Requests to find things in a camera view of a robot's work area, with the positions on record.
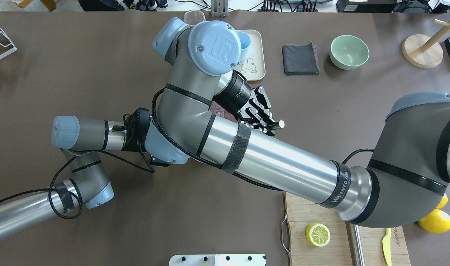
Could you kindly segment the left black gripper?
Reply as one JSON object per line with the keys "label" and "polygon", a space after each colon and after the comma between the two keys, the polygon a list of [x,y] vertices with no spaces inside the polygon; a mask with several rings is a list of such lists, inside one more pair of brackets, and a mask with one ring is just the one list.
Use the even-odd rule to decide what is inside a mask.
{"label": "left black gripper", "polygon": [[126,137],[122,151],[146,151],[144,143],[149,131],[150,121],[150,112],[146,108],[138,108],[133,113],[123,115]]}

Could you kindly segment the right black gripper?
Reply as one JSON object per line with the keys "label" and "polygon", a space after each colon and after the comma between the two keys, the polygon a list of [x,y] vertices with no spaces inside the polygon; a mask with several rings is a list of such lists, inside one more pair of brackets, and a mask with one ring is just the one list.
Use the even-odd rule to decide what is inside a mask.
{"label": "right black gripper", "polygon": [[262,133],[274,136],[277,130],[277,121],[272,118],[271,103],[264,86],[255,88],[245,87],[243,92],[237,94],[237,120],[247,123]]}

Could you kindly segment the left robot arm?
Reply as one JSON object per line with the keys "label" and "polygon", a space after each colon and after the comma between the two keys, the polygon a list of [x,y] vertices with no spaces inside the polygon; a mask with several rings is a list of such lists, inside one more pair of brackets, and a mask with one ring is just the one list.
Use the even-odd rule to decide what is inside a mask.
{"label": "left robot arm", "polygon": [[67,163],[47,188],[35,189],[0,200],[0,241],[53,217],[75,219],[84,208],[92,209],[114,197],[100,153],[112,150],[144,155],[150,114],[138,108],[123,121],[56,116],[52,146],[60,148]]}

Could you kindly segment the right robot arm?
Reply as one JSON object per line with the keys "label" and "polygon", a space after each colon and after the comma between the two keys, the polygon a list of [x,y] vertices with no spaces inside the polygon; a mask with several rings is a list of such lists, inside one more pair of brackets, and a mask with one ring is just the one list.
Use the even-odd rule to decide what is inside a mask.
{"label": "right robot arm", "polygon": [[397,227],[426,217],[450,184],[450,94],[421,92],[396,101],[366,168],[349,168],[270,136],[278,123],[237,123],[209,111],[244,107],[253,90],[233,71],[243,40],[223,21],[190,26],[173,17],[153,49],[172,71],[144,143],[164,161],[195,157],[334,210],[346,222]]}

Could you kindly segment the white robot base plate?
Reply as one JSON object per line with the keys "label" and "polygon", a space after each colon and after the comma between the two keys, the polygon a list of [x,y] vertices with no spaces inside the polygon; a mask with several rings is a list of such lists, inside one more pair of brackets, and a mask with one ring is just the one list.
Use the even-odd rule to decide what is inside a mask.
{"label": "white robot base plate", "polygon": [[264,254],[174,255],[169,266],[266,266]]}

